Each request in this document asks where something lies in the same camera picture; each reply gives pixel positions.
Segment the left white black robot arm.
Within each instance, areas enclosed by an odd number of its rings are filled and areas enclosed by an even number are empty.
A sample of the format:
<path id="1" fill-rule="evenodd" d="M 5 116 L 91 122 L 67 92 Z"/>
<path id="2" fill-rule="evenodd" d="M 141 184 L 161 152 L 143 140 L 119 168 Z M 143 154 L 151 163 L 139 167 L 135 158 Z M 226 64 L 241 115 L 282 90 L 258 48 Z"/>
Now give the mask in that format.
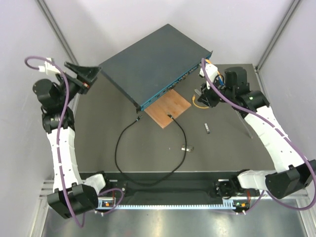
<path id="1" fill-rule="evenodd" d="M 33 92 L 41 103 L 42 126 L 51 145 L 54 169 L 53 191 L 47 196 L 49 206 L 68 219 L 98 207 L 98 195 L 106 196 L 112 184 L 103 173 L 83 181 L 75 153 L 75 119 L 68 103 L 77 94 L 86 94 L 97 80 L 100 67 L 83 67 L 66 62 L 74 78 L 53 68 L 58 83 L 40 79 Z"/>

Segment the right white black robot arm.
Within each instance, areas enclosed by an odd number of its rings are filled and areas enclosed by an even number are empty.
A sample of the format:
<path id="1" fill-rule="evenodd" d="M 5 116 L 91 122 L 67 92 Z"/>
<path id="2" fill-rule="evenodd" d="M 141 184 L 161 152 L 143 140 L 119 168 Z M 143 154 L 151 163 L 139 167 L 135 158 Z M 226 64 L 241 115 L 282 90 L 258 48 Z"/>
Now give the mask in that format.
<path id="1" fill-rule="evenodd" d="M 316 161 L 307 160 L 290 145 L 265 95 L 250 89 L 244 68 L 227 68 L 222 76 L 216 66 L 207 64 L 199 75 L 206 82 L 201 85 L 198 101 L 211 108 L 220 102 L 229 103 L 257 134 L 274 164 L 273 172 L 242 171 L 230 183 L 235 195 L 243 195 L 248 189 L 260 189 L 282 199 L 314 181 Z"/>

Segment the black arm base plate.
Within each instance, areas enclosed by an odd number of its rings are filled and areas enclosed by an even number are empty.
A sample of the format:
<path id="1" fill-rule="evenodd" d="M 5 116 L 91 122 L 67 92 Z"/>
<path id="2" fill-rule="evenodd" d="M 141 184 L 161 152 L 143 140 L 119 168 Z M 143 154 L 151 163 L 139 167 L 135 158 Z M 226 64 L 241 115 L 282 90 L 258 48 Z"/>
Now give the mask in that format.
<path id="1" fill-rule="evenodd" d="M 124 197 L 137 194 L 171 195 L 201 194 L 211 199 L 257 197 L 259 191 L 242 189 L 237 185 L 235 172 L 105 172 L 107 189 L 120 188 Z"/>

